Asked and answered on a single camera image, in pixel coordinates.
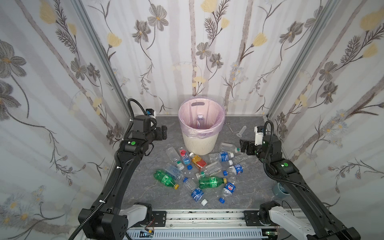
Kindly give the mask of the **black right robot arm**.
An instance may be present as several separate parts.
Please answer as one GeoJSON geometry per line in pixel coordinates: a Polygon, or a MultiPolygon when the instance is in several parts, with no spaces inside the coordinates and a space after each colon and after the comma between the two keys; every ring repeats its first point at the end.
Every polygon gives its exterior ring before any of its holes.
{"type": "Polygon", "coordinates": [[[260,205],[261,224],[281,226],[298,240],[359,240],[354,227],[346,227],[310,189],[299,169],[283,158],[282,142],[274,133],[274,124],[267,120],[255,130],[255,139],[240,140],[241,152],[256,156],[263,164],[265,174],[281,184],[299,205],[309,223],[288,213],[280,204],[269,201],[260,205]]]}

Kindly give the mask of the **clear bottle purple label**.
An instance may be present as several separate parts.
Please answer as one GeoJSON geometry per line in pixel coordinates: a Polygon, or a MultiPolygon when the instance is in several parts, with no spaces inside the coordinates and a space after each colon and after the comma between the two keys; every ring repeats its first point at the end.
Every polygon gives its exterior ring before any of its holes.
{"type": "Polygon", "coordinates": [[[198,129],[203,129],[204,128],[204,115],[198,114],[197,117],[197,128],[198,129]]]}

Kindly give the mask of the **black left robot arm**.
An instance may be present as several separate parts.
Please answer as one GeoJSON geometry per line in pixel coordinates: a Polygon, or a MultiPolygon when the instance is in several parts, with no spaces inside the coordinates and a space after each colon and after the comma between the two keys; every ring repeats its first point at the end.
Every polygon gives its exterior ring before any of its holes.
{"type": "Polygon", "coordinates": [[[153,142],[167,139],[167,127],[158,127],[154,111],[145,110],[142,105],[139,105],[142,115],[135,116],[132,103],[138,101],[127,100],[131,118],[114,155],[115,169],[92,206],[79,213],[80,224],[69,237],[71,240],[80,232],[92,240],[122,240],[131,226],[151,219],[150,204],[135,204],[126,215],[120,214],[121,206],[133,173],[143,157],[153,151],[153,142]]]}

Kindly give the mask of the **clear crushed bottle white cap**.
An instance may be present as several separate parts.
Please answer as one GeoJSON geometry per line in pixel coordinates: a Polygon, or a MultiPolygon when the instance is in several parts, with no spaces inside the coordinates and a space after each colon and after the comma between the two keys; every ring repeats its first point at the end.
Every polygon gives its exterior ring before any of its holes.
{"type": "Polygon", "coordinates": [[[252,157],[253,156],[249,156],[249,155],[244,153],[241,155],[234,156],[231,160],[228,161],[228,163],[230,166],[233,166],[236,164],[240,164],[241,162],[247,161],[247,160],[251,159],[252,157]]]}

